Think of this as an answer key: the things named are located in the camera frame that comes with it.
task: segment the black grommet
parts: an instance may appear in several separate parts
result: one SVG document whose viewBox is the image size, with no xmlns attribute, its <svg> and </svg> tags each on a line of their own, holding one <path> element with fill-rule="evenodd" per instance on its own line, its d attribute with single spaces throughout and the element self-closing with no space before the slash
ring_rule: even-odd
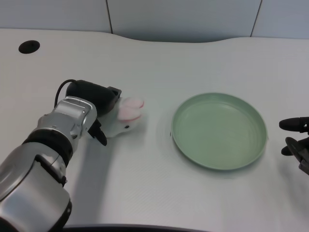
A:
<svg viewBox="0 0 309 232">
<path fill-rule="evenodd" d="M 22 54 L 30 54 L 30 53 L 37 51 L 39 48 L 40 48 L 40 43 L 38 41 L 29 40 L 29 41 L 23 42 L 19 46 L 18 50 Z"/>
</svg>

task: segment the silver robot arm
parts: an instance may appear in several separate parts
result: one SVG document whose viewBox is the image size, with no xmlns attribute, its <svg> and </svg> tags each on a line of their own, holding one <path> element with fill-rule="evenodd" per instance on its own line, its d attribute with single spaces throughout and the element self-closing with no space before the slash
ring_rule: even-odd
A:
<svg viewBox="0 0 309 232">
<path fill-rule="evenodd" d="M 97 118 L 94 104 L 66 97 L 0 165 L 0 231 L 59 231 L 72 204 L 66 166 Z"/>
</svg>

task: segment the table surface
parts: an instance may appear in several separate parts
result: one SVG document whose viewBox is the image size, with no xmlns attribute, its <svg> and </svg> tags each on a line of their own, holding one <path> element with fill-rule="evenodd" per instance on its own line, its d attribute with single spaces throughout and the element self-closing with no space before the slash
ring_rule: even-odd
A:
<svg viewBox="0 0 309 232">
<path fill-rule="evenodd" d="M 29 55 L 19 45 L 37 40 Z M 0 161 L 51 112 L 66 79 L 84 79 L 145 99 L 135 130 L 107 147 L 83 138 L 67 169 L 67 225 L 150 224 L 212 232 L 309 228 L 309 176 L 280 154 L 278 122 L 308 116 L 309 40 L 236 38 L 213 43 L 142 42 L 99 32 L 0 29 Z M 215 172 L 175 147 L 171 117 L 187 98 L 221 92 L 244 99 L 268 129 L 253 165 Z"/>
</svg>

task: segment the green plate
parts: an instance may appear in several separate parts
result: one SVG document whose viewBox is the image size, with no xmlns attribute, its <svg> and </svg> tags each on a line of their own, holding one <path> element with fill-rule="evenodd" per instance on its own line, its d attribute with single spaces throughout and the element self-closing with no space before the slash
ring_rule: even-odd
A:
<svg viewBox="0 0 309 232">
<path fill-rule="evenodd" d="M 221 93 L 200 94 L 181 104 L 173 117 L 172 133 L 185 156 L 217 170 L 254 162 L 267 142 L 260 114 L 245 101 Z"/>
</svg>

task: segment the white stuffed bunny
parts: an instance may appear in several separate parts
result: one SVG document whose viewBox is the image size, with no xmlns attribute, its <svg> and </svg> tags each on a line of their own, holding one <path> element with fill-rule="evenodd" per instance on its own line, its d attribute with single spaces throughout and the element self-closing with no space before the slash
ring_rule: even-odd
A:
<svg viewBox="0 0 309 232">
<path fill-rule="evenodd" d="M 106 138 L 135 128 L 140 121 L 143 106 L 144 101 L 140 98 L 120 98 L 108 114 L 98 118 Z"/>
</svg>

